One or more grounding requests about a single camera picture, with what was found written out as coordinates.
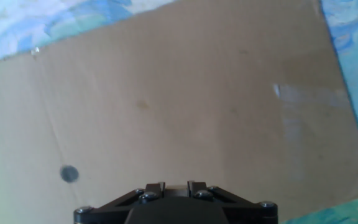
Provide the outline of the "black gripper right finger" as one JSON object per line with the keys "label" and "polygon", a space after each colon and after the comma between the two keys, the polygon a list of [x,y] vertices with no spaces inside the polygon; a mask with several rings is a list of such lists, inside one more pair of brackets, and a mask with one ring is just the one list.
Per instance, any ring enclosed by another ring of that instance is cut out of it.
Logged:
{"label": "black gripper right finger", "polygon": [[188,181],[188,196],[212,202],[221,208],[229,223],[278,224],[278,205],[271,201],[253,203],[217,186]]}

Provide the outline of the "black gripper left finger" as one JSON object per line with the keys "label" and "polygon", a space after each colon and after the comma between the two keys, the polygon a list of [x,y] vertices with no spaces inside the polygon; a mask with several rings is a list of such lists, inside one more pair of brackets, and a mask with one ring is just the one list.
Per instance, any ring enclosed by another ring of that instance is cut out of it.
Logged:
{"label": "black gripper left finger", "polygon": [[165,193],[165,182],[147,184],[144,189],[138,188],[103,205],[99,208],[84,206],[73,212],[73,223],[104,224],[125,223],[129,212],[138,205],[162,199]]}

